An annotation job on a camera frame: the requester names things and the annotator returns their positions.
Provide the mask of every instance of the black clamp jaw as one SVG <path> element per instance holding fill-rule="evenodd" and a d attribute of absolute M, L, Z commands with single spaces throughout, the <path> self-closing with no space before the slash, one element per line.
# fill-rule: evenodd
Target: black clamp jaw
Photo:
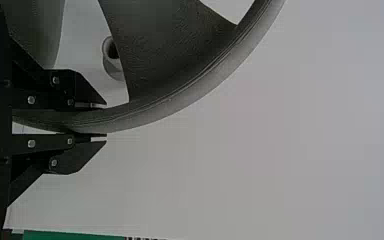
<path fill-rule="evenodd" d="M 11 205 L 42 174 L 80 171 L 106 135 L 13 134 L 12 111 L 93 111 L 105 100 L 78 72 L 45 70 L 9 37 L 0 11 L 0 235 Z"/>

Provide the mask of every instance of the black metal bracket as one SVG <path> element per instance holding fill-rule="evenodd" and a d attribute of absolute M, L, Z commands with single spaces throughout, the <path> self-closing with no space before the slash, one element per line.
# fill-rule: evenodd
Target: black metal bracket
<path fill-rule="evenodd" d="M 80 171 L 106 135 L 13 134 L 12 109 L 93 111 L 105 100 L 78 72 L 43 69 L 11 37 L 0 11 L 0 232 L 7 207 L 41 175 Z"/>

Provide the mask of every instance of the white wall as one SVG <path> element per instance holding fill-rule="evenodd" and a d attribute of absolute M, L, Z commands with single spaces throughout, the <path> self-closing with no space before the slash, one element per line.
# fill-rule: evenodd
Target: white wall
<path fill-rule="evenodd" d="M 179 239 L 384 239 L 384 1 L 291 0 L 209 96 L 108 138 L 79 174 L 41 178 L 8 225 Z"/>

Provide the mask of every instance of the gray propeller blade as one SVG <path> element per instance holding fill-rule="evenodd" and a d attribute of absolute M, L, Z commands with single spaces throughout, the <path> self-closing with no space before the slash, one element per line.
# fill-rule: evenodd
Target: gray propeller blade
<path fill-rule="evenodd" d="M 131 99 L 203 61 L 235 25 L 198 0 L 99 0 Z"/>

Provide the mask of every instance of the propeller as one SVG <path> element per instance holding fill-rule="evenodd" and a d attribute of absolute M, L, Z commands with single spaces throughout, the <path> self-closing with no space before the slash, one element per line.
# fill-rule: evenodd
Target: propeller
<path fill-rule="evenodd" d="M 52 131 L 111 133 L 163 119 L 232 74 L 270 29 L 285 0 L 254 0 L 238 25 L 199 0 L 98 2 L 130 101 L 86 112 L 14 110 L 15 121 Z"/>

